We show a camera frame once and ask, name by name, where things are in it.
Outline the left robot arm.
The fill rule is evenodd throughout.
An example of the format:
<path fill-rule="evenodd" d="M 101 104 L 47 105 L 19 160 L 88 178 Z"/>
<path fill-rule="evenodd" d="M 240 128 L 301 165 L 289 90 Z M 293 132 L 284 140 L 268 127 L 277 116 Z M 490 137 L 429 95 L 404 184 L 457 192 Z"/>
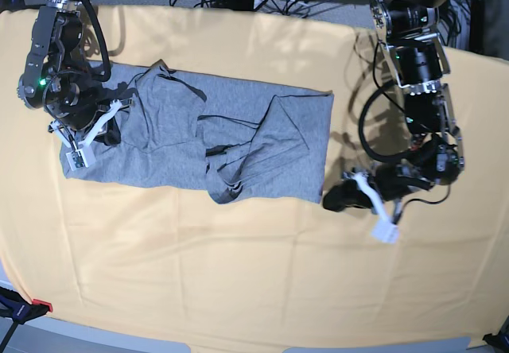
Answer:
<path fill-rule="evenodd" d="M 397 223 L 408 204 L 405 196 L 436 186 L 451 188 L 465 167 L 449 87 L 441 81 L 450 73 L 438 30 L 439 8 L 447 0 L 369 1 L 377 32 L 375 54 L 383 55 L 391 75 L 371 94 L 358 119 L 360 144 L 376 165 L 344 173 L 325 194 L 322 206 L 334 212 L 358 208 L 381 213 L 392 201 L 390 220 Z M 364 127 L 371 106 L 389 91 L 402 95 L 397 108 L 410 143 L 402 152 L 382 154 L 371 147 Z"/>

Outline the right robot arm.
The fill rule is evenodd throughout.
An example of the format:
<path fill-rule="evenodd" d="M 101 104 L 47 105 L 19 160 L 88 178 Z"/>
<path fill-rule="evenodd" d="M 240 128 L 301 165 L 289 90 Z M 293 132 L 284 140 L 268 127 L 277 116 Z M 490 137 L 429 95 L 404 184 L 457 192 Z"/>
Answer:
<path fill-rule="evenodd" d="M 90 140 L 121 142 L 117 111 L 130 99 L 107 88 L 111 62 L 90 0 L 45 0 L 32 30 L 32 44 L 17 94 L 30 109 L 52 119 L 48 131 L 76 151 Z"/>

